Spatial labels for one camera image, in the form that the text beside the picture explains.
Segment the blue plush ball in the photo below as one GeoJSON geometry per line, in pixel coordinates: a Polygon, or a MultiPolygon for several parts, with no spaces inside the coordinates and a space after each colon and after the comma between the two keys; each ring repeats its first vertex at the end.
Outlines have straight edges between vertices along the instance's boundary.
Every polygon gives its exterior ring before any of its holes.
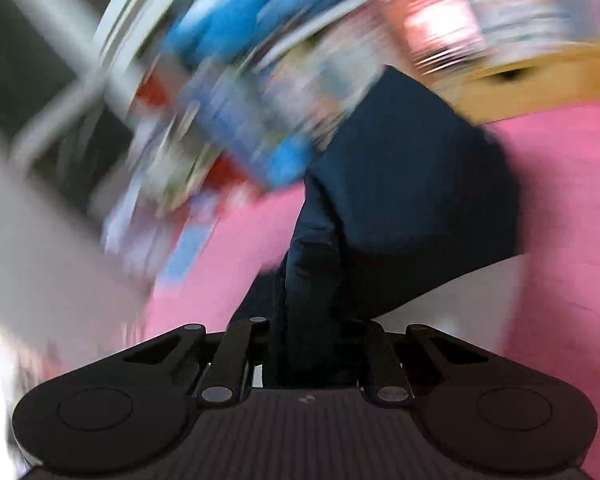
{"type": "Polygon", "coordinates": [[[293,184],[306,172],[315,158],[315,146],[303,133],[287,136],[265,159],[265,183],[268,188],[293,184]]]}

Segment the wooden drawer box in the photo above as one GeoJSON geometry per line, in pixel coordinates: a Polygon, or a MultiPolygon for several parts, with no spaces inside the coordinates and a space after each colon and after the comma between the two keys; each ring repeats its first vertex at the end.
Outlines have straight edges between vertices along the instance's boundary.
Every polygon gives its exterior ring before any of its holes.
{"type": "Polygon", "coordinates": [[[597,102],[600,41],[500,66],[475,65],[427,84],[476,124],[597,102]]]}

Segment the navy white track jacket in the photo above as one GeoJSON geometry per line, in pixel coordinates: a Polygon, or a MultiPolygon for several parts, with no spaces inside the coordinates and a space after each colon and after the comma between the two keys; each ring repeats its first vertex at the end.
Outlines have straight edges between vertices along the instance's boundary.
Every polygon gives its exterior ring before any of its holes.
{"type": "Polygon", "coordinates": [[[353,387],[370,321],[516,256],[519,211],[496,137],[386,67],[306,170],[286,254],[235,312],[271,323],[265,387],[353,387]]]}

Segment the blue plush toy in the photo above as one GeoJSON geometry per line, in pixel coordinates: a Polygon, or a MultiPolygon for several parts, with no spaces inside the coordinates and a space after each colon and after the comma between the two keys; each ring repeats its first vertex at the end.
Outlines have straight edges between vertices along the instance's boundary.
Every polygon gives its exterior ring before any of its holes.
{"type": "Polygon", "coordinates": [[[229,63],[295,18],[310,20],[341,0],[194,0],[171,25],[161,52],[196,65],[229,63]]]}

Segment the pink patterned bed sheet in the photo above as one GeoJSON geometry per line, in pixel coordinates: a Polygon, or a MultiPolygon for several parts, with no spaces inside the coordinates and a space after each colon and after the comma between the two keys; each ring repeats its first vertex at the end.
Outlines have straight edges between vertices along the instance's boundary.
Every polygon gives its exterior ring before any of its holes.
{"type": "MultiPolygon", "coordinates": [[[[446,298],[448,326],[588,395],[598,431],[585,468],[600,479],[600,103],[493,130],[521,178],[526,256],[516,292],[478,284],[446,298]]],[[[294,185],[222,217],[186,277],[149,300],[144,335],[188,322],[224,330],[257,273],[279,264],[303,200],[294,185]]]]}

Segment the row of children's books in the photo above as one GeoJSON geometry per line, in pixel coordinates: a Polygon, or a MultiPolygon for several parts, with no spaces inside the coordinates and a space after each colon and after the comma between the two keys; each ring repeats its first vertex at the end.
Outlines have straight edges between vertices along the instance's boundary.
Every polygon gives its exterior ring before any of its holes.
{"type": "Polygon", "coordinates": [[[597,41],[600,0],[346,0],[235,77],[255,84],[289,128],[327,144],[386,67],[428,86],[597,41]]]}

